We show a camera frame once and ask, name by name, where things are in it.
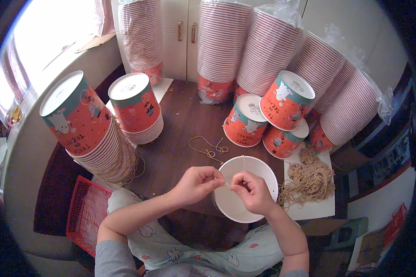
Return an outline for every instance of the white paper bucket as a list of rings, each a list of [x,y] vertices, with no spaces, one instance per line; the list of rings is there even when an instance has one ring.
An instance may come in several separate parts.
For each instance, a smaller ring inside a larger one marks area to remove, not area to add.
[[[239,156],[228,160],[219,169],[226,182],[230,185],[234,174],[243,170],[264,178],[273,200],[277,200],[278,185],[276,175],[260,159],[250,156]],[[252,214],[247,211],[240,197],[231,191],[227,185],[217,188],[213,194],[217,207],[227,218],[239,223],[252,223],[263,219],[263,215]]]

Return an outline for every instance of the light green pajama pants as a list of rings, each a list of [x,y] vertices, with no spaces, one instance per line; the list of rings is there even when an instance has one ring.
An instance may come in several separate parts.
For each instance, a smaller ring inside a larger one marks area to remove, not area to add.
[[[108,200],[108,214],[138,202],[127,189],[114,191]],[[177,261],[203,259],[231,276],[253,277],[283,259],[276,236],[268,224],[249,231],[243,242],[225,252],[199,251],[185,246],[168,234],[157,220],[128,236],[128,245],[147,270]]]

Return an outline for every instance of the orange paper bucket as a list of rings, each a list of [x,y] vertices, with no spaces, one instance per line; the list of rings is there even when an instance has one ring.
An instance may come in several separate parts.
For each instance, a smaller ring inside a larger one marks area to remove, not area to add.
[[[75,71],[50,89],[40,116],[74,156],[90,153],[108,131],[111,112],[89,85],[83,71]]]
[[[197,80],[197,89],[199,93],[202,93],[202,96],[214,100],[214,101],[223,101],[228,98],[230,91],[234,88],[234,81],[228,82],[216,82],[210,81],[199,75]]]
[[[268,124],[259,109],[260,98],[250,93],[237,98],[223,123],[225,135],[234,144],[253,147],[260,142]]]
[[[247,94],[247,93],[249,93],[249,92],[247,92],[246,90],[244,90],[243,87],[241,87],[239,84],[236,83],[236,89],[234,90],[234,102],[237,101],[237,98],[240,95]]]
[[[127,132],[141,132],[159,118],[160,106],[148,75],[130,73],[114,81],[108,95],[120,126]]]
[[[282,131],[274,126],[269,126],[263,134],[263,145],[265,149],[278,159],[291,156],[294,150],[300,146],[308,136],[308,124],[302,118],[298,128],[292,132]]]
[[[163,70],[163,62],[161,62],[160,64],[154,67],[147,68],[147,69],[142,69],[142,70],[132,69],[133,73],[144,73],[148,75],[148,77],[150,78],[151,86],[155,86],[158,82],[160,82],[163,79],[162,70]]]
[[[320,120],[316,122],[310,132],[310,143],[316,152],[326,152],[335,146],[322,129]]]
[[[313,88],[302,77],[284,70],[262,97],[260,109],[273,126],[293,131],[314,98]]]

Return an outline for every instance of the white paper sheet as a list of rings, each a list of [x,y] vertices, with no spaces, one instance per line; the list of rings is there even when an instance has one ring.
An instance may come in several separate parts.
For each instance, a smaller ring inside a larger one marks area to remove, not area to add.
[[[289,158],[284,159],[283,168],[285,171],[285,180],[289,179],[289,163],[300,163],[298,154],[302,148],[305,148],[304,142],[302,142],[302,144],[293,152]],[[328,166],[332,168],[329,152],[320,153],[318,157],[321,159],[321,161],[328,164]],[[287,214],[293,220],[318,219],[322,217],[333,216],[335,214],[334,195],[326,200],[322,200],[321,202],[307,202],[303,207],[298,206],[297,204],[291,205]]]

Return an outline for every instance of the cardboard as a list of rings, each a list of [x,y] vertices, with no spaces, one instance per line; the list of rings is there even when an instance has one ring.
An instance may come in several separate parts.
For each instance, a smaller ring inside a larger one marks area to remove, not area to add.
[[[348,222],[348,219],[312,219],[301,225],[305,236],[326,236]]]
[[[104,36],[95,36],[92,40],[90,40],[87,44],[83,45],[76,51],[76,53],[80,53],[82,51],[88,50],[90,48],[99,46],[100,44],[104,44],[108,40],[110,40],[116,33],[109,33]]]
[[[362,239],[358,264],[376,263],[381,258],[382,245],[385,239],[385,228],[367,234]]]

